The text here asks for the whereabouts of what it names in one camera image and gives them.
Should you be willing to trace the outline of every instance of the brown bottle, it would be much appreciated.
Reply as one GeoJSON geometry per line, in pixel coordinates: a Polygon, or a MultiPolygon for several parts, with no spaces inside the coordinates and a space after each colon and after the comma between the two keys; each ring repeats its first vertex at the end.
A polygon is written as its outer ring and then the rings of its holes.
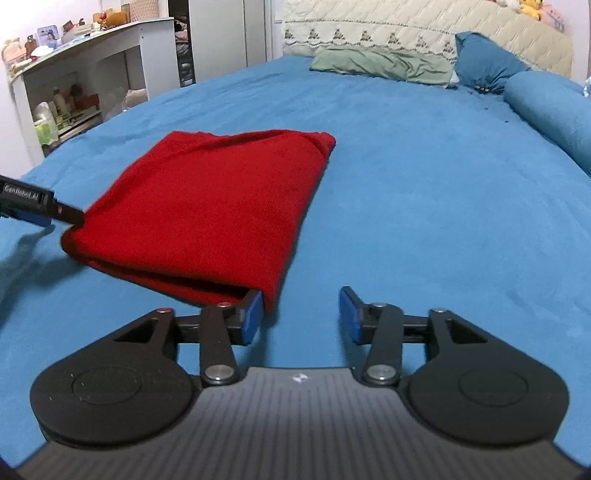
{"type": "Polygon", "coordinates": [[[31,58],[31,53],[33,53],[33,51],[37,48],[37,40],[35,40],[35,37],[33,37],[33,35],[29,35],[27,37],[27,43],[25,43],[25,49],[27,51],[27,58],[30,59],[31,58]]]}

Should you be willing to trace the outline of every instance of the red towel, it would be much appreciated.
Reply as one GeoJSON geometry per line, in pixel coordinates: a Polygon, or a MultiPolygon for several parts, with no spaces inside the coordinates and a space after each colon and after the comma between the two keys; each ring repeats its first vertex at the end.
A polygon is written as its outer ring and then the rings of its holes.
{"type": "Polygon", "coordinates": [[[174,132],[130,165],[61,239],[74,259],[195,303],[249,288],[273,308],[335,139],[174,132]]]}

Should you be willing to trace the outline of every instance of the blue bed sheet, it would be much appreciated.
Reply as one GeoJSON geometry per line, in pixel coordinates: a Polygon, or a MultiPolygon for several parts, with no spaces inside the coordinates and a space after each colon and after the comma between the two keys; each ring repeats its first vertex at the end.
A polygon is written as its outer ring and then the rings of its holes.
{"type": "MultiPolygon", "coordinates": [[[[499,96],[309,63],[287,57],[170,92],[63,145],[24,180],[86,208],[172,130],[331,133],[274,324],[236,348],[240,363],[358,364],[362,350],[337,324],[343,285],[409,314],[444,306],[566,380],[557,441],[589,463],[591,180],[499,96]]],[[[0,225],[0,454],[16,465],[43,442],[28,403],[39,372],[156,307],[196,308],[78,266],[60,249],[63,225],[0,225]]],[[[197,362],[183,347],[181,364],[197,362]]],[[[422,363],[418,346],[404,363],[422,363]]]]}

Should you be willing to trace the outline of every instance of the gray ribbed plate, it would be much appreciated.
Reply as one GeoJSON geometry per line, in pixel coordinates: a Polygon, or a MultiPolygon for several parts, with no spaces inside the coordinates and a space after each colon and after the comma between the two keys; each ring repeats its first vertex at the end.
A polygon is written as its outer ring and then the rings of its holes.
{"type": "Polygon", "coordinates": [[[251,368],[206,389],[160,437],[92,452],[49,443],[25,480],[568,480],[581,469],[549,442],[479,450],[437,437],[398,394],[338,369],[251,368]]]}

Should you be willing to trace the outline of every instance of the metal bolt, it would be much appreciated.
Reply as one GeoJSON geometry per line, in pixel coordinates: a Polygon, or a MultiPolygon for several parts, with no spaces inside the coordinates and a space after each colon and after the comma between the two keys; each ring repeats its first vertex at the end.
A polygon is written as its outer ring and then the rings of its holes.
{"type": "Polygon", "coordinates": [[[212,365],[205,369],[205,376],[211,380],[223,381],[227,380],[234,374],[234,369],[229,365],[219,364],[212,365]]]}
{"type": "Polygon", "coordinates": [[[372,365],[367,370],[369,378],[379,381],[392,380],[396,376],[396,369],[390,365],[377,364],[372,365]]]}

